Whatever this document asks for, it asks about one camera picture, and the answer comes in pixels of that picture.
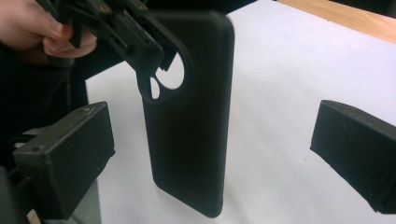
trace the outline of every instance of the black plastic part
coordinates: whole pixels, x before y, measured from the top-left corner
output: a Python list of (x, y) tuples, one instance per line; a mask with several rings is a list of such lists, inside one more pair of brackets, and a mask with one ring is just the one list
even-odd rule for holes
[(7, 224), (27, 224), (26, 214), (22, 212), (20, 200), (14, 189), (7, 170), (0, 166), (0, 220)]
[(353, 106), (322, 101), (311, 149), (376, 212), (396, 213), (396, 127)]
[(183, 203), (216, 217), (223, 198), (233, 27), (218, 12), (150, 12), (177, 37), (171, 47), (185, 69), (177, 90), (159, 83), (159, 99), (143, 95), (154, 181)]
[(147, 6), (150, 9), (204, 9), (229, 13), (255, 1), (256, 0), (148, 0)]
[(59, 120), (14, 152), (22, 175), (33, 179), (34, 205), (44, 219), (68, 219), (114, 154), (106, 103), (87, 105)]

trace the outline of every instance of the finger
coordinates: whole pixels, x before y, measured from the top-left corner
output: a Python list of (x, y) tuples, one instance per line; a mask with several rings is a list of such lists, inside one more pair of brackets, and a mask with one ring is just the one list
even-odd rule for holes
[(63, 25), (57, 22), (36, 1), (29, 1), (24, 5), (25, 10), (19, 10), (22, 30), (27, 33), (52, 37), (58, 40), (68, 40), (73, 34), (70, 24)]
[(51, 49), (44, 48), (46, 54), (59, 57), (59, 58), (80, 58), (91, 52), (93, 52), (96, 48), (96, 42), (93, 42), (89, 45), (83, 46), (79, 49), (69, 49), (63, 51), (52, 51)]
[[(83, 48), (85, 46), (91, 45), (93, 42), (96, 42), (96, 36), (88, 31), (85, 31), (81, 39), (80, 47)], [(43, 46), (49, 49), (51, 52), (74, 49), (72, 44), (68, 41), (57, 40), (49, 37), (43, 38)]]

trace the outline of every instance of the black plastic block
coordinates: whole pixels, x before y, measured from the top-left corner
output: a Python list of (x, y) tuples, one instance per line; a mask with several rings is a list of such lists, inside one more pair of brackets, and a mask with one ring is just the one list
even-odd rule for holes
[(21, 174), (33, 178), (35, 209), (47, 219), (68, 219), (112, 155), (106, 103), (73, 111), (14, 152)]
[(396, 213), (396, 127), (353, 106), (322, 101), (311, 144), (376, 212)]

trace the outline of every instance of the black phone case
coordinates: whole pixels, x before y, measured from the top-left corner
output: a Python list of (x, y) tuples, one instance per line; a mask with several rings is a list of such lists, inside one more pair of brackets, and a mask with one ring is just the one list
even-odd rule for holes
[(173, 35), (170, 48), (185, 70), (177, 90), (159, 83), (159, 99), (142, 93), (153, 178), (160, 189), (216, 217), (224, 186), (233, 26), (218, 12), (150, 12)]

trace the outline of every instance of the wooden surface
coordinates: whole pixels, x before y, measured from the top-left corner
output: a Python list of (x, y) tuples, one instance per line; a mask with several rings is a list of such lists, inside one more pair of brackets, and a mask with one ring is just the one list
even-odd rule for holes
[(396, 44), (396, 20), (327, 0), (278, 0), (278, 2)]

